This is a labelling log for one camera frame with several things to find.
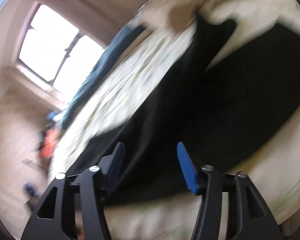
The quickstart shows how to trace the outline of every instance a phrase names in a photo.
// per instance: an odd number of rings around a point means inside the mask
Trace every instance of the white fabric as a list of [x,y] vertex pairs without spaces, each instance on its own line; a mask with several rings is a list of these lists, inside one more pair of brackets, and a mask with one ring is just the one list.
[[[229,0],[214,8],[208,20],[218,23],[228,17],[237,19],[239,25],[211,66],[266,32],[277,20],[300,35],[300,6],[295,0]],[[70,167],[92,136],[117,126],[134,113],[188,47],[193,31],[191,26],[174,37],[157,30],[118,65],[60,141],[51,178]],[[249,174],[278,224],[300,208],[300,108],[275,136],[232,172],[238,170]],[[199,204],[198,197],[184,193],[107,208],[105,212],[115,239],[181,240],[190,238]]]

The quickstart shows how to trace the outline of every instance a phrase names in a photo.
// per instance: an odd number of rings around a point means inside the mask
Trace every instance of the blue gripper pad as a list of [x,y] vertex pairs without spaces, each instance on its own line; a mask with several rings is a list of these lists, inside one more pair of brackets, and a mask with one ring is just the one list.
[[196,194],[199,188],[197,183],[197,171],[182,142],[177,144],[177,157],[188,189]]

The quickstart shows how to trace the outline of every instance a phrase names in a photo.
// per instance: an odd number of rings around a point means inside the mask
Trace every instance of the mattress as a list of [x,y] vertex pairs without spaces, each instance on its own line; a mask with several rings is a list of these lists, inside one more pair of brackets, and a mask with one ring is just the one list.
[[[300,6],[295,0],[228,0],[214,8],[208,21],[218,24],[226,18],[235,19],[238,26],[210,67],[265,33],[276,21],[300,35]],[[50,179],[67,171],[90,138],[132,116],[185,52],[194,30],[195,25],[178,35],[156,30],[117,64],[60,140],[51,162]],[[248,161],[229,172],[239,170],[249,174],[278,224],[300,208],[300,107]],[[199,197],[184,193],[106,208],[105,215],[115,239],[190,239],[200,201]],[[226,224],[226,210],[224,201],[222,225]],[[220,239],[224,239],[224,234],[221,230]]]

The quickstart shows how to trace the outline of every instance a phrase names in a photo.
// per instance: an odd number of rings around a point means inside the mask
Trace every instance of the curtain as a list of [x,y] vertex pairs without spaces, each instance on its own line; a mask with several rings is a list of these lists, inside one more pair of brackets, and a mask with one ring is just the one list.
[[101,46],[115,34],[147,0],[37,0],[57,11]]

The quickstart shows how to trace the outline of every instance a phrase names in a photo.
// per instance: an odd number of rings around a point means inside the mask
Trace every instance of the window sill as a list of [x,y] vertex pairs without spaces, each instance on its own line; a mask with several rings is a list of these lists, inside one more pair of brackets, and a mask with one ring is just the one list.
[[20,63],[15,67],[9,67],[4,70],[4,75],[18,89],[22,89],[24,93],[33,97],[34,100],[43,104],[45,107],[53,111],[61,112],[66,109],[67,104],[62,95],[53,90],[47,83],[43,82]]

